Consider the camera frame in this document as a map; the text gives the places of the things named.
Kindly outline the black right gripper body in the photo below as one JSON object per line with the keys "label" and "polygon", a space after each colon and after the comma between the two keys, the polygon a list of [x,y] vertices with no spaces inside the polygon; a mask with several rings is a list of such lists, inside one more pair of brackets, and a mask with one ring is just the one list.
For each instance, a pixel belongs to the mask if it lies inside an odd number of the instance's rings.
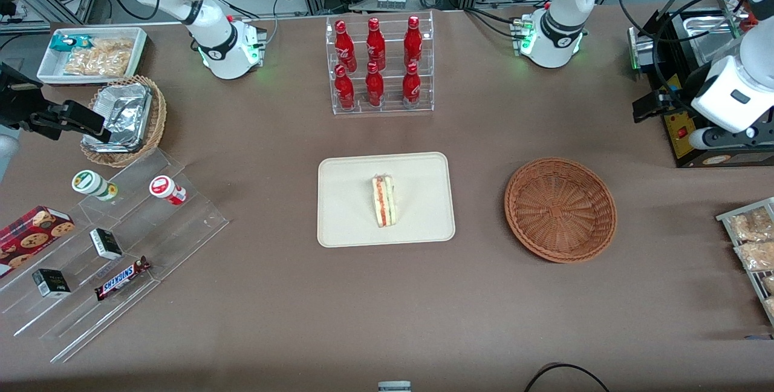
{"label": "black right gripper body", "polygon": [[1,64],[1,125],[18,129],[31,116],[47,110],[42,84],[6,63]]}

